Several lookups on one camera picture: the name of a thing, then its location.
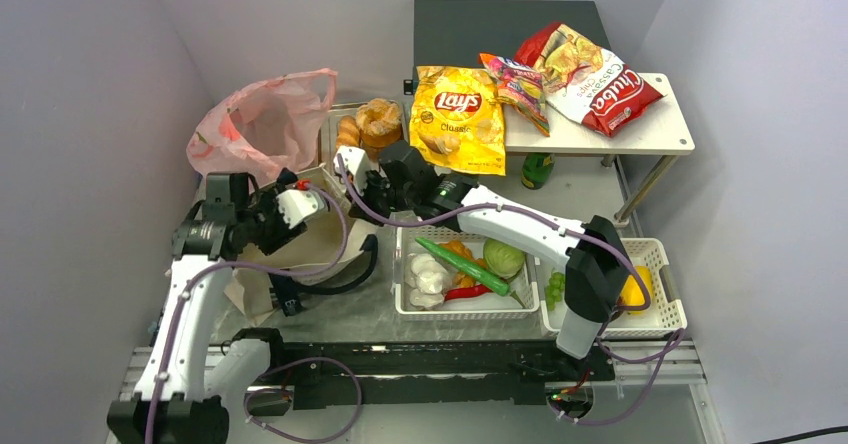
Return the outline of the orange breaded food piece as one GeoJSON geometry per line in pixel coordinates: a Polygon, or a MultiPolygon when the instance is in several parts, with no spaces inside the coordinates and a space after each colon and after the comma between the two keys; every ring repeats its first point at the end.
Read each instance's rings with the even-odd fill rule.
{"type": "Polygon", "coordinates": [[[402,110],[394,101],[372,99],[357,109],[355,121],[361,141],[369,147],[384,148],[402,138],[402,110]]]}

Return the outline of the beige canvas tote bag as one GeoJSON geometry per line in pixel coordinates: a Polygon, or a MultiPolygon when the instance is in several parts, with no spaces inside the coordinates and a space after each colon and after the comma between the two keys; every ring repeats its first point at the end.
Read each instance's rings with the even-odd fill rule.
{"type": "MultiPolygon", "coordinates": [[[[366,237],[377,227],[367,221],[346,216],[340,221],[332,209],[307,222],[307,230],[271,255],[264,255],[249,244],[239,255],[241,261],[280,269],[305,271],[296,279],[308,287],[316,286],[343,271],[360,257],[366,237]]],[[[225,296],[247,318],[251,326],[264,322],[275,306],[268,275],[252,269],[236,269],[225,288],[225,296]]]]}

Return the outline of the yellow Lays chips bag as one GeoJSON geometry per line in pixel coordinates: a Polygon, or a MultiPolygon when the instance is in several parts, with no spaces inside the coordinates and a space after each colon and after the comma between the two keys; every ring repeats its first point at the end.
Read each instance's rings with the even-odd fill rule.
{"type": "Polygon", "coordinates": [[[410,144],[435,166],[505,175],[505,120],[489,74],[454,66],[418,66],[416,71],[410,144]]]}

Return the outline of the pink plastic grocery bag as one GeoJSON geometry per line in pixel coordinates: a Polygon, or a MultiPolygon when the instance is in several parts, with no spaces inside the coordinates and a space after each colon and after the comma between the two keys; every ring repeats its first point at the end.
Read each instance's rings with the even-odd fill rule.
{"type": "Polygon", "coordinates": [[[190,165],[202,176],[248,172],[261,185],[283,169],[312,167],[337,77],[323,68],[254,82],[232,93],[197,125],[186,147],[190,165]]]}

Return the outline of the clear dumplings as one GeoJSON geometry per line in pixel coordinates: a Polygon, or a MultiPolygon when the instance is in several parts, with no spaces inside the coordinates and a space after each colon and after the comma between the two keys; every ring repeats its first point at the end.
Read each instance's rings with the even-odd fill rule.
{"type": "Polygon", "coordinates": [[[409,288],[409,304],[425,310],[441,306],[446,292],[453,288],[452,274],[427,253],[407,256],[404,283],[409,288]]]}

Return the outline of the green cabbage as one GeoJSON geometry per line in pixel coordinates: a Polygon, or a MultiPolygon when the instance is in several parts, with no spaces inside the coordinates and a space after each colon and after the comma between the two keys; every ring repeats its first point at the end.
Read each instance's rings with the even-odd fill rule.
{"type": "Polygon", "coordinates": [[[495,239],[487,239],[483,244],[483,259],[493,274],[510,279],[525,264],[525,253],[518,248],[495,239]]]}

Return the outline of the orange candy snack bag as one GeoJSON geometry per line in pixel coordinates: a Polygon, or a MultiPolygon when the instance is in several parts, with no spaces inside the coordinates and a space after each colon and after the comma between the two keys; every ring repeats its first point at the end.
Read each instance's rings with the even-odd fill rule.
{"type": "Polygon", "coordinates": [[[545,137],[550,136],[546,116],[543,76],[535,69],[512,59],[480,53],[479,61],[495,81],[497,99],[513,107],[545,137]]]}

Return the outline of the green grapes bunch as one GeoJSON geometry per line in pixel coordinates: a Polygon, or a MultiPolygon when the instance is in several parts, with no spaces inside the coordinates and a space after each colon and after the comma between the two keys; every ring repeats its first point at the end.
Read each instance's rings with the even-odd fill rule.
{"type": "Polygon", "coordinates": [[[544,291],[546,307],[549,312],[553,312],[557,306],[560,306],[564,303],[564,291],[565,274],[562,272],[554,271],[550,275],[548,279],[548,284],[544,291]]]}

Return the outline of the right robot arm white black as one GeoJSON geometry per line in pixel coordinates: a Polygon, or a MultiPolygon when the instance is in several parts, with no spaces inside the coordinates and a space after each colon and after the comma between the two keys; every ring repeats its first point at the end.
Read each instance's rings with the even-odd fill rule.
{"type": "Polygon", "coordinates": [[[354,208],[367,220],[395,228],[442,227],[491,238],[554,264],[566,278],[565,316],[551,352],[557,375],[574,379],[617,310],[636,273],[615,226],[557,217],[521,205],[458,173],[438,174],[404,141],[390,145],[383,171],[366,152],[341,146],[332,165],[354,208]]]}

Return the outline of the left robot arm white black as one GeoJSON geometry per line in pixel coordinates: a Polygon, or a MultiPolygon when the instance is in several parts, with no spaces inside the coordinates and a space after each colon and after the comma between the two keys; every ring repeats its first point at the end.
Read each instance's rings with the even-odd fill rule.
{"type": "Polygon", "coordinates": [[[261,188],[247,172],[211,173],[202,199],[172,238],[170,289],[152,352],[126,401],[111,403],[107,426],[120,443],[224,443],[242,420],[257,378],[287,370],[276,331],[246,331],[223,360],[206,364],[215,312],[238,256],[253,245],[273,253],[325,211],[310,183],[285,170],[261,188]]]}

